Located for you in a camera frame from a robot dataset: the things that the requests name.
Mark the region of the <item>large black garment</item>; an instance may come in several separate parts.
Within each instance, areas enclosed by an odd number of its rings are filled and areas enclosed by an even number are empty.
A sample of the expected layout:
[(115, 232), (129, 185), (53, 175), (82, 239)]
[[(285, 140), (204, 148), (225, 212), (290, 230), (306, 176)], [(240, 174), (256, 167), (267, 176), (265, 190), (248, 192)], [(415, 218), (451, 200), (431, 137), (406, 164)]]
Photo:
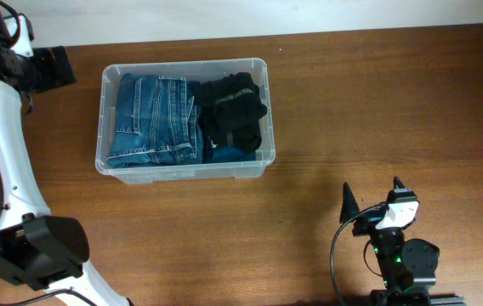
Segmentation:
[(252, 153), (262, 143), (259, 121), (248, 116), (204, 116), (199, 123), (211, 150), (234, 147)]

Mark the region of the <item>small black garment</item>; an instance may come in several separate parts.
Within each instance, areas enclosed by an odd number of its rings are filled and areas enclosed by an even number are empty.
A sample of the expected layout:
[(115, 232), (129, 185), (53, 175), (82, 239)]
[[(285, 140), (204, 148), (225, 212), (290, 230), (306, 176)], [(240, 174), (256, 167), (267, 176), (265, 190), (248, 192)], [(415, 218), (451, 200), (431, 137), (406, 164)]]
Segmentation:
[(210, 133), (231, 132), (258, 122), (267, 114), (259, 87), (248, 72), (202, 83), (196, 102), (202, 108), (202, 125)]

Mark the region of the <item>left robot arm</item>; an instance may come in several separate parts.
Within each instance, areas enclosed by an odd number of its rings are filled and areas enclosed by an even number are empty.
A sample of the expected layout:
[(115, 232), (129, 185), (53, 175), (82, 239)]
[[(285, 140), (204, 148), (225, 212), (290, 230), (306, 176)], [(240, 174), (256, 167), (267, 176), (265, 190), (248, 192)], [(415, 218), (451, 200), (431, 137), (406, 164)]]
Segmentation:
[(55, 217), (37, 186), (22, 129), (32, 95), (76, 81), (63, 47), (33, 48), (28, 18), (0, 1), (0, 279), (37, 299), (68, 305), (126, 305), (89, 259), (74, 218)]

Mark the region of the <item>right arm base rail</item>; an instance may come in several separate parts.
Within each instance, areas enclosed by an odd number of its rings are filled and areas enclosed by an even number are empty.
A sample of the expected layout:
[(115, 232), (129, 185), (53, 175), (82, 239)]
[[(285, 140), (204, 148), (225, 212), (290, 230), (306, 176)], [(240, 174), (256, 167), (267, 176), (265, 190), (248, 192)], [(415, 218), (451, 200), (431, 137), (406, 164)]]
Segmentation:
[(370, 306), (466, 306), (463, 297), (455, 295), (431, 296), (427, 292), (372, 291)]

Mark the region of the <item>clear plastic storage container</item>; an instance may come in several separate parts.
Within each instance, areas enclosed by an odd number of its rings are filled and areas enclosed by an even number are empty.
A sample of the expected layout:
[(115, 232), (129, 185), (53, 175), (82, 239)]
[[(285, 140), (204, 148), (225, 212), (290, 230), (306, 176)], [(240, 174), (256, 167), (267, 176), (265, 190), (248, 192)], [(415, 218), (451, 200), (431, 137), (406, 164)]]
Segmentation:
[[(262, 143), (253, 161), (207, 163), (164, 167), (112, 168), (106, 158), (114, 139), (116, 97), (122, 76), (127, 73), (145, 75), (173, 75), (188, 81), (212, 81), (237, 72), (248, 72), (259, 86), (260, 98), (267, 106), (267, 115), (259, 120)], [(99, 123), (95, 154), (97, 171), (112, 176), (125, 184), (151, 184), (158, 181), (187, 179), (257, 178), (276, 158), (276, 144), (272, 120), (272, 105), (268, 66), (260, 58), (218, 59), (203, 61), (115, 64), (102, 72)]]

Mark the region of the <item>teal shirt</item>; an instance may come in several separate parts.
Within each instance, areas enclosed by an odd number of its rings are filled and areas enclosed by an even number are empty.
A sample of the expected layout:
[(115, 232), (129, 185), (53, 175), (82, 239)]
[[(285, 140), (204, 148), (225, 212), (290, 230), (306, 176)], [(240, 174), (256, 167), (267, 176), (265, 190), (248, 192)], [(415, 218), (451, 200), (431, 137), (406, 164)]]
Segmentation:
[(208, 142), (205, 139), (204, 149), (204, 161), (206, 163), (220, 163), (220, 162), (242, 162), (252, 160), (254, 158), (254, 152), (245, 153), (234, 147), (225, 147), (218, 150), (211, 150), (207, 145)]

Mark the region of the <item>dark blue jeans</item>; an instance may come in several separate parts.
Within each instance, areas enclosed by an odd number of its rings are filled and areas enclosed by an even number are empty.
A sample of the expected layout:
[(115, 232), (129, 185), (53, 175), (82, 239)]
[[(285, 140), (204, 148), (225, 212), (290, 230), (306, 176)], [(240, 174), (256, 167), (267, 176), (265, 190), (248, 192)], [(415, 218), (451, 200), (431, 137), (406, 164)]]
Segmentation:
[(183, 76), (126, 74), (116, 97), (115, 133), (107, 163), (113, 168), (203, 162), (196, 102), (200, 83)]

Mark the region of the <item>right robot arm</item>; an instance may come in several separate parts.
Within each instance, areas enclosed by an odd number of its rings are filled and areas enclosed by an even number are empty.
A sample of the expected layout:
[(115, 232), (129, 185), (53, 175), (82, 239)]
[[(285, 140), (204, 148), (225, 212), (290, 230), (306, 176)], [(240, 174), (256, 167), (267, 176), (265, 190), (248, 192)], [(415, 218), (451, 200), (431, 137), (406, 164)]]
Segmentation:
[(385, 201), (361, 210), (349, 187), (343, 184), (339, 222), (353, 225), (353, 236), (367, 236), (378, 260), (385, 296), (426, 292), (436, 283), (440, 249), (421, 239), (406, 240), (404, 230), (416, 220), (420, 202), (415, 192), (393, 179)]

